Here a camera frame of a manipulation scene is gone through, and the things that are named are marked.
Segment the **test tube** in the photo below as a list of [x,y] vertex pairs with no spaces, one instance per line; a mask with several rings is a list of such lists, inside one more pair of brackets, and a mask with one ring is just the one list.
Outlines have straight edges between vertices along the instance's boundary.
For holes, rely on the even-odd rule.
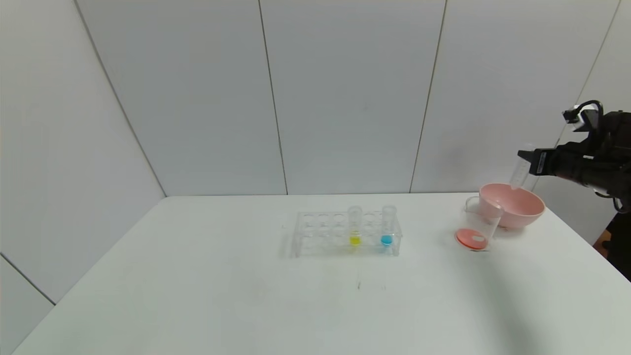
[[[533,151],[534,145],[528,143],[524,145],[522,150]],[[528,170],[530,170],[530,162],[522,157],[517,157],[517,164],[513,170],[513,174],[510,177],[510,188],[513,190],[519,189],[524,186],[526,178],[528,177]]]
[[396,207],[384,206],[381,210],[381,244],[392,245],[392,235],[394,234],[394,221],[396,220]]
[[349,242],[353,246],[358,246],[362,243],[362,235],[360,233],[362,229],[362,208],[359,206],[352,206],[348,209],[348,230],[349,230]]

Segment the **clear plastic cup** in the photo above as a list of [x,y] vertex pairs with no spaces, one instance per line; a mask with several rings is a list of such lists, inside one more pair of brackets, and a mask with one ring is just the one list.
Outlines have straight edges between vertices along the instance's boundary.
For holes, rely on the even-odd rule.
[[469,197],[460,214],[456,240],[471,250],[489,250],[503,213],[503,208],[496,202],[479,196]]

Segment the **blue liquid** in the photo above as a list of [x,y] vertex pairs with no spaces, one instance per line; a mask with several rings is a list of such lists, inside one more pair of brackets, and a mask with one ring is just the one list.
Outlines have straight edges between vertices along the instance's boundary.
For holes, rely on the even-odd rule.
[[385,246],[392,245],[392,236],[390,234],[387,234],[385,236],[381,236],[381,244],[383,244]]

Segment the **pink bowl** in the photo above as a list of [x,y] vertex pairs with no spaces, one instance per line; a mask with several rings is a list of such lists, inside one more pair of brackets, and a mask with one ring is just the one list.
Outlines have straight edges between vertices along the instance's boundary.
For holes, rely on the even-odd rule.
[[522,228],[539,218],[546,205],[539,196],[524,190],[513,190],[509,184],[486,184],[480,188],[481,200],[495,201],[504,209],[500,226]]

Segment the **test tube with blue liquid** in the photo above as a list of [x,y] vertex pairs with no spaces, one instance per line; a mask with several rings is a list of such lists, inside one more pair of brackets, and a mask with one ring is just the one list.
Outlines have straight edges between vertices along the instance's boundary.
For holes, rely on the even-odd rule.
[[384,206],[381,211],[381,244],[384,246],[392,245],[392,236],[394,235],[394,221],[396,220],[396,207]]

